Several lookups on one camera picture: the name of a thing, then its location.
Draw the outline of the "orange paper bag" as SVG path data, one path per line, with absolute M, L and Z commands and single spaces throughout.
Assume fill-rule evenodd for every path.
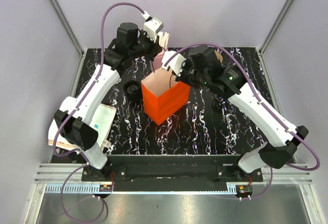
M 159 68 L 141 81 L 141 90 L 144 111 L 159 126 L 188 102 L 190 86 Z

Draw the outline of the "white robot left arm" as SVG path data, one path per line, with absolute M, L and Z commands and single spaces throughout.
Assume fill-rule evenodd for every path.
M 93 167 L 93 175 L 100 181 L 110 177 L 105 165 L 107 157 L 98 145 L 98 132 L 91 126 L 94 113 L 110 88 L 137 58 L 152 61 L 161 51 L 158 33 L 163 23 L 155 18 L 145 22 L 143 29 L 134 23 L 122 23 L 116 38 L 101 53 L 100 63 L 78 98 L 68 96 L 54 114 L 58 127 L 55 137 L 63 137 L 76 146 Z

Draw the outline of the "black coffee cup lid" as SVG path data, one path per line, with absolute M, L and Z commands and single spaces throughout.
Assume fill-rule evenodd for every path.
M 127 81 L 124 84 L 124 93 L 128 101 L 133 101 L 133 102 L 139 101 L 142 97 L 141 87 L 139 82 L 135 80 Z

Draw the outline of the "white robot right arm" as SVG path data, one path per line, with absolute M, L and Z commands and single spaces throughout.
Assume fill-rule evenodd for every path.
M 224 67 L 212 47 L 197 46 L 189 57 L 176 55 L 168 66 L 176 80 L 192 87 L 207 87 L 240 109 L 265 135 L 261 147 L 243 154 L 233 168 L 233 176 L 244 181 L 261 167 L 280 169 L 297 151 L 300 140 L 309 133 L 305 126 L 295 126 L 282 117 L 247 81 L 237 65 Z

